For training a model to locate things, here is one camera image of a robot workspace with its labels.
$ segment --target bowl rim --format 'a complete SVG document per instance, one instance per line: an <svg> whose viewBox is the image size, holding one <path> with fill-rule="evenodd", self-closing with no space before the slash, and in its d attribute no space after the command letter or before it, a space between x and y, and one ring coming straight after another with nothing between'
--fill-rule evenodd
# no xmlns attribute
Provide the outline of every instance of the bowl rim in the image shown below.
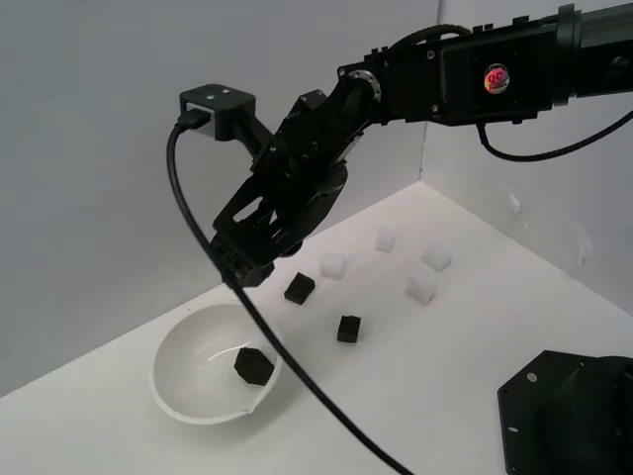
<svg viewBox="0 0 633 475"><path fill-rule="evenodd" d="M283 358L280 356L279 353L275 352L277 357L275 358L275 368L273 369L273 374L270 375L270 379L268 380L268 382L264 386L261 387L261 391L255 398L255 401L252 403L251 407L247 410L235 411L234 413L225 414L223 416L216 416L213 418L195 418L192 416L186 416L182 413L179 413L178 411L173 409L171 406L169 406L160 396L160 393L158 392L158 389L156 388L156 382L154 381L154 369L156 367L156 358L158 357L160 348L165 343L165 340L167 339L167 337L183 321L185 321L192 315L197 314L198 312L202 312L203 310L206 310L212 307L217 307L220 305L235 305L235 306L240 307L246 314L248 313L246 309L244 309L244 307L241 305L241 303L234 297L223 298L223 299L218 300L214 304L207 305L205 307L201 307L197 310L194 310L193 312L185 315L182 319L176 322L173 325L173 327L171 327L171 329L169 329L169 331L165 334L165 336L162 338L162 340L158 344L158 347L156 348L156 351L154 352L154 357L152 358L152 361L151 361L151 367L149 368L149 391L151 392L151 396L154 402L165 414L175 419L176 421L180 421L181 423L191 424L194 426L212 426L215 424L225 423L227 421L233 421L235 419L246 416L247 414L251 414L255 410L255 408L259 406L259 404L264 400L264 398L268 395L268 393L270 393L273 386L277 382L277 379L279 378L279 374L281 373L282 367L284 366ZM268 326L275 333L277 338L279 338L279 340L282 341L279 331L270 323L268 323Z"/></svg>

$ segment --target metal joint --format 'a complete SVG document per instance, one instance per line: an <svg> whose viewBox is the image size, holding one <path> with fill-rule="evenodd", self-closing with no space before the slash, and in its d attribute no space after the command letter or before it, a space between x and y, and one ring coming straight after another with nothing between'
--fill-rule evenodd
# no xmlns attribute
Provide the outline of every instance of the metal joint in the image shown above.
<svg viewBox="0 0 633 475"><path fill-rule="evenodd" d="M365 69L356 69L355 71L350 72L348 76L353 79L362 79L367 81L367 83L372 87L372 91L374 91L374 101L380 102L383 92L380 87L380 82L378 82L378 79L376 79L374 74Z"/></svg>

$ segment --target white bowl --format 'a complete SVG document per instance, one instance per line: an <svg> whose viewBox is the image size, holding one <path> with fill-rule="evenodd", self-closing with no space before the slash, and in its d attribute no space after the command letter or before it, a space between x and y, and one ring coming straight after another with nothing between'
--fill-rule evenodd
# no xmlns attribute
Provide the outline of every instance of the white bowl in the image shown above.
<svg viewBox="0 0 633 475"><path fill-rule="evenodd" d="M275 364L265 386L247 384L234 370L244 346L259 348ZM213 425L252 413L282 365L241 305L215 305L186 317L167 334L156 351L149 386L156 404L172 418Z"/></svg>

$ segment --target black cube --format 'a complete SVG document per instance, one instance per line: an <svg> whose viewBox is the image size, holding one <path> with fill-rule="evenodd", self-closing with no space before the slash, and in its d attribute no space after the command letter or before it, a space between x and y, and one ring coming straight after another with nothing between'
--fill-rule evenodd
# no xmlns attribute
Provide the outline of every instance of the black cube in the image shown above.
<svg viewBox="0 0 633 475"><path fill-rule="evenodd" d="M257 348L241 348L234 365L235 371L248 384L265 386L275 365Z"/></svg>
<svg viewBox="0 0 633 475"><path fill-rule="evenodd" d="M338 324L338 335L336 339L345 343L355 343L358 341L358 331L360 330L360 317L342 316Z"/></svg>
<svg viewBox="0 0 633 475"><path fill-rule="evenodd" d="M284 297L297 305L304 305L304 302L312 294L315 287L316 284L313 279L301 272L297 272L288 289L284 292Z"/></svg>

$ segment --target red logo sticker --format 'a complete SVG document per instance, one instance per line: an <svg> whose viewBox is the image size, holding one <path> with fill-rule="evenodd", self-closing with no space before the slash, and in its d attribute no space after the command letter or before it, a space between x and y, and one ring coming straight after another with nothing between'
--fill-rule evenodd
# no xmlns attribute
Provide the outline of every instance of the red logo sticker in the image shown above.
<svg viewBox="0 0 633 475"><path fill-rule="evenodd" d="M507 67L503 64L496 62L486 69L486 76L484 77L484 87L491 94L500 94L510 84L510 75L507 72Z"/></svg>

